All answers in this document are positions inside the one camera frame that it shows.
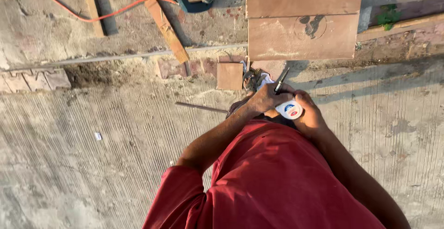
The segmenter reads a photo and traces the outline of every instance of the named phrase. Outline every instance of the sandal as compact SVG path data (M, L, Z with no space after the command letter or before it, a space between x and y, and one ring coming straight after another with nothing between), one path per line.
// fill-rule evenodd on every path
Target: sandal
M245 86L243 86L245 79L249 79L250 81L247 81L247 84ZM246 72L244 74L243 79L242 79L242 86L247 91L247 93L256 92L256 84L255 83L256 83L256 76L254 75L254 73L251 71Z

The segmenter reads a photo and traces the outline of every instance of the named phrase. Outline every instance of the person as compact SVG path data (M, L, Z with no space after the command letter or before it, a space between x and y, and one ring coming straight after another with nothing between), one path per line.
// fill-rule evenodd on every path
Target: person
M249 93L185 148L162 176L143 229L410 228L308 93L283 84L285 93L275 95L275 87ZM304 108L292 126L264 117L292 98ZM202 175L212 164L211 187L203 192Z

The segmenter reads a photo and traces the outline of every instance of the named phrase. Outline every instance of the orange cable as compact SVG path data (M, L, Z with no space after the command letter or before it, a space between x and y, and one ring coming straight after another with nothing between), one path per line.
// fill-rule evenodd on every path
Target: orange cable
M139 4L139 3L141 3L141 2L144 2L144 1L146 1L146 0L137 0L136 2L134 2L134 3L132 3L132 4L128 5L128 6L126 6L125 8L122 8L122 9L120 9L120 10L118 10L118 11L115 11L115 12L113 12L113 13L111 13L111 14L108 14L108 15L105 15L105 16L101 16L101 17L99 17L99 18L95 18L95 19L85 19L85 18L82 18L82 17L80 17L79 15L77 15L76 13L72 12L70 9L68 9L65 5L61 4L59 1L57 1L57 0L53 0L53 1L54 1L56 4L60 5L63 9L65 9L66 11L68 11L71 15L77 17L79 20L81 20L81 21L83 21L83 22L87 22L87 23L92 23L92 22L96 22L96 21L102 20L102 19L107 18L107 17L110 17L110 16L114 16L114 15L116 15L116 14L122 12L122 11L125 11L125 10L127 10L127 9L129 9L129 8L131 8L131 7L133 7L134 5L137 5L137 4ZM177 2L175 2L175 1L173 1L173 0L163 0L163 1L167 1L167 2L173 3L173 4L175 4L175 5L177 4Z

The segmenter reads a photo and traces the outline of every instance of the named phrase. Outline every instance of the brick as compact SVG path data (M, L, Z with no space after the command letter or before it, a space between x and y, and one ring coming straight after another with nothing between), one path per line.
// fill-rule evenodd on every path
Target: brick
M71 83L68 80L68 76L66 75L65 70L62 68L56 69L54 73L44 71L44 75L51 90L56 90L57 88L71 88Z
M164 61L162 59L157 60L157 66L159 68L160 77L162 79L167 79L173 75L180 75L186 77L186 67L185 64L181 64L179 61Z
M230 56L219 56L219 62L247 62L247 57L244 55L230 55Z
M46 81L44 72L34 71L33 74L23 73L22 75L23 78L25 78L25 81L28 83L31 91L35 92L36 90L51 90L48 82Z
M200 75L204 73L200 60L192 60L189 61L188 64L190 65L192 75Z
M12 93L17 92L29 92L30 89L23 78L23 75L21 73L14 73L15 77L13 77L11 74L5 74L3 75L6 83L9 86L9 89L12 91Z
M0 73L0 93L12 93L11 89L9 89L8 84L6 83L3 75L8 73Z
M210 74L214 77L218 76L218 62L212 60L211 58L206 58L202 60L203 72L205 74Z

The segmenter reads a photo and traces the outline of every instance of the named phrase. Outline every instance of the red shirt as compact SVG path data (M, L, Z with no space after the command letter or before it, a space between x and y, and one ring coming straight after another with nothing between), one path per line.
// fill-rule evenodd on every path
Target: red shirt
M211 188L173 166L162 176L143 229L365 229L380 221L333 175L298 131L250 121L213 165Z

